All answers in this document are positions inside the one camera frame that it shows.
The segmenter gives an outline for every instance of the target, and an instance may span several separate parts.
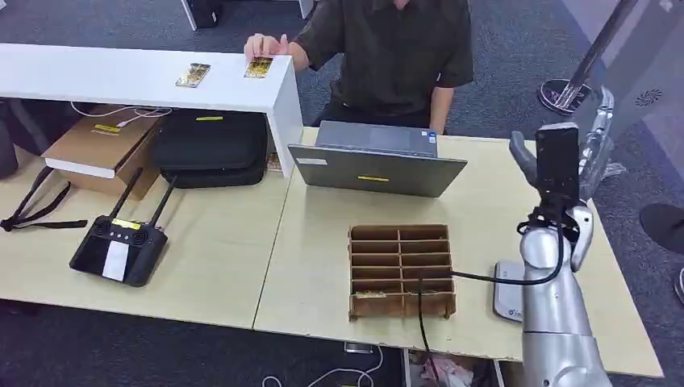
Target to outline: black strap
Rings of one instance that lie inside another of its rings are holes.
[[[38,190],[40,185],[43,184],[43,181],[45,181],[45,179],[48,177],[50,173],[52,173],[52,168],[50,167],[45,167],[43,168],[43,170],[40,171],[40,173],[38,173],[38,176],[35,178],[35,181],[33,181],[31,190],[28,191],[26,197],[21,201],[21,203],[19,204],[19,208],[17,208],[17,210],[12,214],[11,217],[0,221],[0,227],[2,227],[3,230],[10,232],[12,230],[20,230],[22,228],[33,226],[52,229],[83,228],[88,224],[87,220],[24,224],[33,222],[34,220],[37,220],[39,218],[43,218],[44,216],[53,212],[57,208],[57,206],[59,206],[60,203],[64,200],[64,198],[66,198],[66,194],[69,193],[69,190],[71,189],[71,183],[68,183],[66,187],[64,187],[64,189],[61,190],[61,192],[57,195],[55,200],[53,200],[50,204],[45,206],[42,210],[39,210],[35,214],[27,216],[26,218],[21,218],[21,214],[23,213],[24,208],[26,208],[26,204],[28,204],[28,201],[31,200],[31,197],[35,194],[36,190]]]

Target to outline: black cable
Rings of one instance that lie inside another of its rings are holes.
[[[437,385],[440,385],[440,376],[437,375],[437,367],[435,361],[432,359],[432,352],[430,352],[430,345],[428,338],[425,336],[425,327],[423,326],[423,274],[418,272],[418,322],[420,323],[420,334],[423,336],[423,344],[425,345],[425,352],[427,353],[427,360],[432,366],[432,372],[435,374]]]
[[[526,224],[532,224],[533,222],[538,222],[534,219],[536,219],[537,215],[537,209],[535,209],[534,212],[530,215],[530,222],[529,223],[521,223],[520,226],[518,226],[518,229],[521,228],[521,226],[526,225]],[[554,278],[558,277],[558,274],[561,272],[561,269],[563,268],[563,257],[565,255],[564,252],[564,247],[565,247],[565,241],[563,240],[563,207],[562,206],[557,206],[557,220],[556,220],[556,230],[557,230],[557,235],[558,235],[558,262],[556,263],[556,268],[549,274],[548,276],[544,278],[540,278],[538,280],[511,280],[511,279],[506,279],[506,278],[497,278],[497,277],[489,277],[489,276],[480,276],[477,274],[471,274],[471,273],[463,273],[463,272],[451,272],[452,277],[462,277],[462,278],[469,278],[471,280],[479,280],[479,281],[487,281],[487,282],[493,282],[497,284],[505,284],[505,285],[521,285],[521,286],[533,286],[533,285],[541,285],[545,284],[547,282],[552,281]],[[430,365],[432,366],[432,372],[435,374],[435,381],[437,382],[437,385],[440,385],[440,377],[437,375],[437,367],[435,366],[435,361],[432,359],[432,352],[430,351],[430,346],[428,344],[428,338],[425,335],[425,327],[423,325],[423,303],[422,303],[422,296],[423,296],[423,275],[419,272],[418,274],[418,321],[420,324],[420,334],[423,336],[423,345],[425,346],[425,352],[427,353],[428,360],[430,362]]]

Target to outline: dark green shirt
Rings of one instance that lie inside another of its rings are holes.
[[[343,52],[332,98],[375,114],[425,109],[435,86],[473,80],[468,0],[319,0],[295,42],[314,70]]]

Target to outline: drone controller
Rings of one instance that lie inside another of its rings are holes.
[[[98,216],[73,255],[69,267],[126,285],[145,286],[168,240],[156,221],[169,200],[175,179],[148,223],[117,218],[143,169],[137,169],[109,215]]]

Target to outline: drawer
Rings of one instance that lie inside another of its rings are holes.
[[[402,372],[406,387],[434,387],[420,378],[424,352],[403,349]],[[453,356],[455,361],[475,373],[472,387],[523,387],[523,367],[510,361]]]

